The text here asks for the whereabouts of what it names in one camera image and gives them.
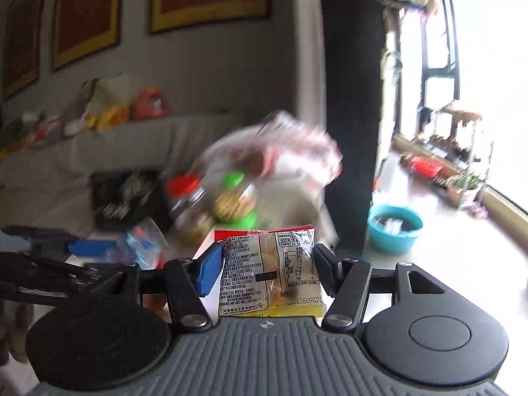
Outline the small clear cake snack packet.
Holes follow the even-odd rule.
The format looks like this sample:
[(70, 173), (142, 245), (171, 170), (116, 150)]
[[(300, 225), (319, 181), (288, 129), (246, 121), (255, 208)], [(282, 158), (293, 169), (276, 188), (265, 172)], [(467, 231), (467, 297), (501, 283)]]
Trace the small clear cake snack packet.
[(315, 230), (216, 230), (224, 252), (221, 316), (314, 316), (327, 307), (313, 258)]

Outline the blue snack packet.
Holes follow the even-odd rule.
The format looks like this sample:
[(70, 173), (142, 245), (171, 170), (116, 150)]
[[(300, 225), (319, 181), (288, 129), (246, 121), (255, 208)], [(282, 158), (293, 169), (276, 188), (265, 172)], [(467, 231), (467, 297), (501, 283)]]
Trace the blue snack packet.
[(121, 261), (135, 263), (141, 270), (156, 269), (169, 245), (151, 217), (129, 229), (119, 242)]

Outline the black plum gift box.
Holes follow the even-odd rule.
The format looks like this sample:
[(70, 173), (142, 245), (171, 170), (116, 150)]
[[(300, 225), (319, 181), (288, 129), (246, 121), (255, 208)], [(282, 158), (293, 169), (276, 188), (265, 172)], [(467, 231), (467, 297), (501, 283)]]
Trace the black plum gift box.
[(94, 173), (90, 179), (95, 226), (101, 232), (123, 232), (151, 218), (161, 232), (172, 219), (155, 170)]

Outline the red lid plastic jar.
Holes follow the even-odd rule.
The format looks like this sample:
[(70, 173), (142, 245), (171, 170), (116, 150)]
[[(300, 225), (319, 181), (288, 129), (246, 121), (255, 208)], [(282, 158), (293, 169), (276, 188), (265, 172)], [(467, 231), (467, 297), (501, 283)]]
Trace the red lid plastic jar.
[(176, 237), (189, 248), (200, 247), (215, 224), (200, 176), (178, 175), (166, 184), (166, 193)]

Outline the teal plastic basin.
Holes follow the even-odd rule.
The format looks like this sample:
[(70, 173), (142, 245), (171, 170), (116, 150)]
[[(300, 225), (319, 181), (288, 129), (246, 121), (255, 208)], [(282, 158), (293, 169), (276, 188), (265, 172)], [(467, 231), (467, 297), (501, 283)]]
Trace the teal plastic basin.
[(374, 205), (368, 217), (369, 241), (387, 254), (409, 252), (417, 241), (423, 221), (411, 208), (388, 204)]

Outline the green lid snack jar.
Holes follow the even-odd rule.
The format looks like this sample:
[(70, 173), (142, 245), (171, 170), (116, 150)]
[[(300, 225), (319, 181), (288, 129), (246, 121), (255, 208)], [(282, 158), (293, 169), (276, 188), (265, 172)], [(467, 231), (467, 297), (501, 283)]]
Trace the green lid snack jar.
[(216, 196), (213, 212), (223, 226), (234, 230), (253, 230), (258, 216), (256, 188), (242, 171), (227, 174)]

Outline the red basin on balcony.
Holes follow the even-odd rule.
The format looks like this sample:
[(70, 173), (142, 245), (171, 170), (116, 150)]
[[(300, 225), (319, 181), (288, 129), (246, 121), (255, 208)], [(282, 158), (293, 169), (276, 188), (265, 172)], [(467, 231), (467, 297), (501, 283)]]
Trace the red basin on balcony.
[(416, 155), (411, 159), (410, 168), (415, 174), (432, 180), (440, 174), (443, 165), (428, 157)]

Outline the white plastic bag on sofa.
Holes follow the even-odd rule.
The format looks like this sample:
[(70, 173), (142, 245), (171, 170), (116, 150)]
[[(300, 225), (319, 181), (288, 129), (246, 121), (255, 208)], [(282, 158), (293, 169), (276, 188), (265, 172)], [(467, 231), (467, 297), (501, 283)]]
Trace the white plastic bag on sofa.
[(303, 178), (322, 189), (342, 172), (337, 143), (320, 126), (276, 111), (209, 146), (192, 168), (202, 174), (239, 169), (257, 179)]

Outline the yellow white plush toy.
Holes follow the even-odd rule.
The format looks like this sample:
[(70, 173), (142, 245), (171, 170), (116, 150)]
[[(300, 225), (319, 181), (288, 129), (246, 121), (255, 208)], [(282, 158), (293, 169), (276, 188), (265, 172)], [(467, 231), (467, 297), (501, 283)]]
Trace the yellow white plush toy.
[(101, 132), (130, 120), (140, 84), (127, 73), (96, 78), (83, 85), (86, 96), (82, 120), (88, 130)]

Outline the orange plush toy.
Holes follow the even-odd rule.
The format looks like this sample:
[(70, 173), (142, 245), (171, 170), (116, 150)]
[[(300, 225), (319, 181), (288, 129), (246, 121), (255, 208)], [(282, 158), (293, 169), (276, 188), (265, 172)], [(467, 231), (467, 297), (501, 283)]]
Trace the orange plush toy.
[(134, 121), (157, 119), (169, 114), (169, 106), (159, 88), (145, 88), (131, 106), (131, 118)]

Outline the metal balcony rack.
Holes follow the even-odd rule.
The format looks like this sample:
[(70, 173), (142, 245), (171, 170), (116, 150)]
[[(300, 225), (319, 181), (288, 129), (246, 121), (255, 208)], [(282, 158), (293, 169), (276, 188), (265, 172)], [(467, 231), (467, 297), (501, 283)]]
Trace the metal balcony rack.
[(428, 154), (454, 166), (453, 175), (438, 177), (447, 200), (458, 209), (483, 202), (493, 141), (485, 132), (483, 116), (460, 100), (439, 109), (423, 107), (418, 112), (417, 140)]

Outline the left gold framed painting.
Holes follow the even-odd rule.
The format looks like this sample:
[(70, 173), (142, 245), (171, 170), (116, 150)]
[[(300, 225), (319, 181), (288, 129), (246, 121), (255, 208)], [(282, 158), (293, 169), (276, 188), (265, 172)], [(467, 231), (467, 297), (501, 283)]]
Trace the left gold framed painting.
[(14, 0), (9, 5), (5, 32), (4, 99), (39, 79), (44, 4), (45, 0)]

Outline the middle gold framed painting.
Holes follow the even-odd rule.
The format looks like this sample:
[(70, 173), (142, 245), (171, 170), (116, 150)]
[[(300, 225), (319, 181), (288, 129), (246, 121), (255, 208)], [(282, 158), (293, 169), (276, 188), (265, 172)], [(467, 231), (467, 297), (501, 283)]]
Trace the middle gold framed painting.
[(52, 69), (121, 41), (122, 0), (55, 0)]

